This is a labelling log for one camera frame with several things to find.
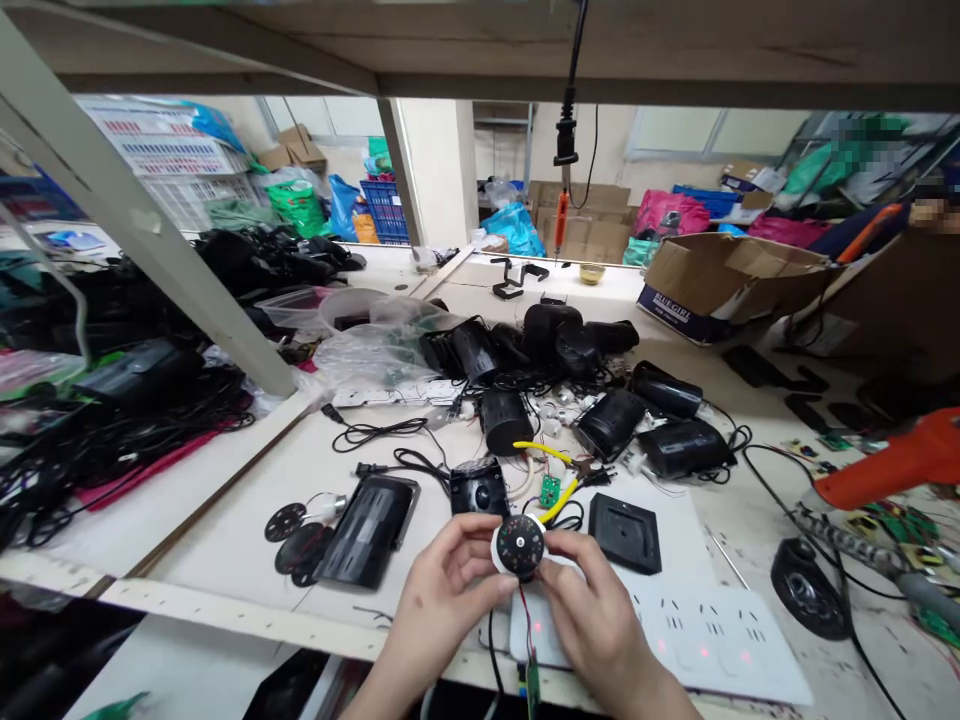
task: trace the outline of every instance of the power strip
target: power strip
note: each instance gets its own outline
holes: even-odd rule
[[[807,684],[776,620],[754,592],[694,587],[617,568],[650,649],[688,689],[812,705]],[[569,668],[540,582],[524,585],[533,643],[541,665]],[[527,659],[527,618],[513,596],[510,654]]]

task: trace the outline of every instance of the pink plastic bag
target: pink plastic bag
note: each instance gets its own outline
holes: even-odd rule
[[[633,235],[637,237],[648,227],[656,229],[671,210],[680,213],[680,235],[704,232],[710,227],[710,213],[703,203],[688,195],[668,193],[666,190],[647,190],[637,210]]]
[[[829,223],[816,220],[799,222],[786,218],[767,217],[766,214],[763,214],[753,221],[747,232],[753,237],[773,240],[782,245],[792,245],[801,250],[806,250],[829,229]]]

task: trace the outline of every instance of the black square plate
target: black square plate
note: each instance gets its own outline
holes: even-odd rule
[[[590,534],[610,562],[643,575],[662,570],[656,513],[597,493],[590,501]]]

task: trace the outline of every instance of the screwdriver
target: screwdriver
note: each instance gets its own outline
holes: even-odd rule
[[[561,187],[557,199],[557,227],[553,236],[553,264],[560,262],[560,248],[567,230],[567,208],[570,205],[570,166],[560,168]]]

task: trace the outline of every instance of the blue plastic crate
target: blue plastic crate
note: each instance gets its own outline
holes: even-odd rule
[[[703,190],[687,185],[674,185],[673,192],[677,195],[686,195],[703,203],[711,218],[723,218],[730,214],[733,206],[743,200],[743,195],[735,192],[720,190]]]
[[[381,180],[361,180],[360,187],[370,206],[373,226],[381,245],[409,245],[410,233],[403,206],[397,193],[397,184]]]
[[[41,177],[0,177],[0,202],[21,222],[85,220],[81,210],[60,186],[40,171]]]

